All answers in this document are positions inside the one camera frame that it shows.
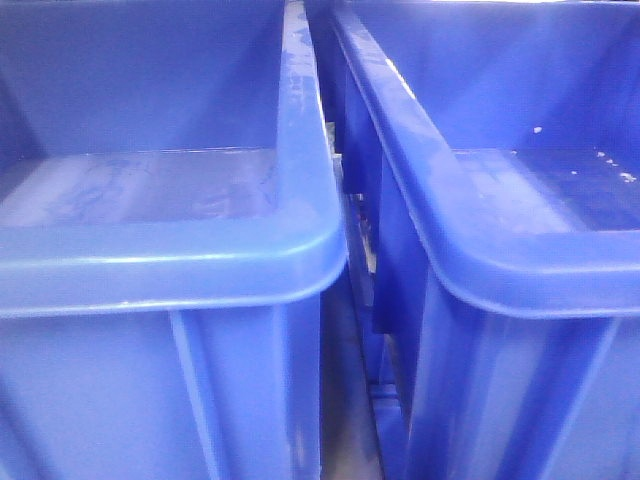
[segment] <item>plastic storage bin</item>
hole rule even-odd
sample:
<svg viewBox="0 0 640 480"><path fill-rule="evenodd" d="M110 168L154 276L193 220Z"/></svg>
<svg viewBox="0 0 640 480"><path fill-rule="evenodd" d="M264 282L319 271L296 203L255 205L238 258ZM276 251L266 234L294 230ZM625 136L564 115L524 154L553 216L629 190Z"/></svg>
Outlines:
<svg viewBox="0 0 640 480"><path fill-rule="evenodd" d="M301 2L3 3L0 82L0 477L319 478Z"/></svg>
<svg viewBox="0 0 640 480"><path fill-rule="evenodd" d="M350 168L380 178L361 191L379 196L404 478L640 476L638 6L354 2L334 19L344 161L382 147ZM372 138L347 138L354 103Z"/></svg>

